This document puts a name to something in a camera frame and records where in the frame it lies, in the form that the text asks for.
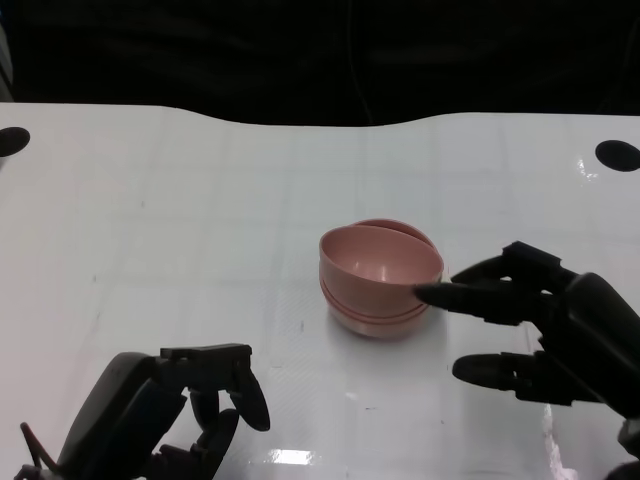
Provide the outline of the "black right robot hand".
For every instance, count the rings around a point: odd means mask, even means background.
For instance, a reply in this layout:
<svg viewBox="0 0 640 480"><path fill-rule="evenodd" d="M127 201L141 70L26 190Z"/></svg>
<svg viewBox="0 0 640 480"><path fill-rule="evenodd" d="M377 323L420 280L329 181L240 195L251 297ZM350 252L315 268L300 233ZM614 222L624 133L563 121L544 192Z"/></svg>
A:
<svg viewBox="0 0 640 480"><path fill-rule="evenodd" d="M487 323L528 322L540 333L530 354L475 354L457 359L455 378L519 400L569 406L603 403L639 416L639 317L595 273L577 274L559 258L522 242L449 282L418 285L415 296Z"/></svg>

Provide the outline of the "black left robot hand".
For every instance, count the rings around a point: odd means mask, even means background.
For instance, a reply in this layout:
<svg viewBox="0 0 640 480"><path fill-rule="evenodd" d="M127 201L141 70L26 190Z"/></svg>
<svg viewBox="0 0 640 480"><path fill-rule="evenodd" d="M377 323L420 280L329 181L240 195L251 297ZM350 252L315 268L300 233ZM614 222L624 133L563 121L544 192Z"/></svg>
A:
<svg viewBox="0 0 640 480"><path fill-rule="evenodd" d="M245 344L124 352L76 416L54 471L65 479L211 479L244 421L270 416Z"/></svg>

